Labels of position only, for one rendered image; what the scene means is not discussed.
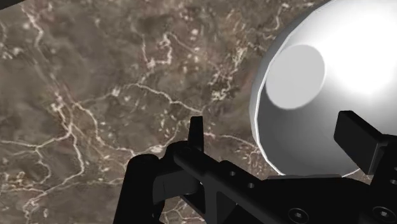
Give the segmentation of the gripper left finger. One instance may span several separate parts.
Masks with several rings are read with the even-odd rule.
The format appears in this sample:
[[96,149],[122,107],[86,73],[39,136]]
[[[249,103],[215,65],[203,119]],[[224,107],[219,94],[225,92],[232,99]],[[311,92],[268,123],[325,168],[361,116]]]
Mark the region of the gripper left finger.
[[207,224],[269,224],[263,182],[229,161],[204,153],[203,118],[190,119],[188,139],[168,145],[162,158],[132,157],[113,224],[163,224],[167,199],[181,197]]

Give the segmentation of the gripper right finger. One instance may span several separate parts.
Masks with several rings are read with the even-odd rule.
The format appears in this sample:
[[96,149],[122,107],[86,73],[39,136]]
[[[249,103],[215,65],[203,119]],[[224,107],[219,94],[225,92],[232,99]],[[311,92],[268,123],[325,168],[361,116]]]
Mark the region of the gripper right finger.
[[359,224],[397,224],[397,136],[383,134],[353,111],[340,111],[335,142],[372,182]]

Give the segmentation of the white bowl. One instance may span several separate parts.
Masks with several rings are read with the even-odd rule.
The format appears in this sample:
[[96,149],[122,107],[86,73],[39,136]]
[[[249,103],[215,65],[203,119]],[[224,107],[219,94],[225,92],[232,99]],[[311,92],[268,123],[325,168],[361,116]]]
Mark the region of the white bowl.
[[280,175],[355,173],[340,111],[397,136],[397,0],[324,0],[292,20],[252,84],[251,130]]

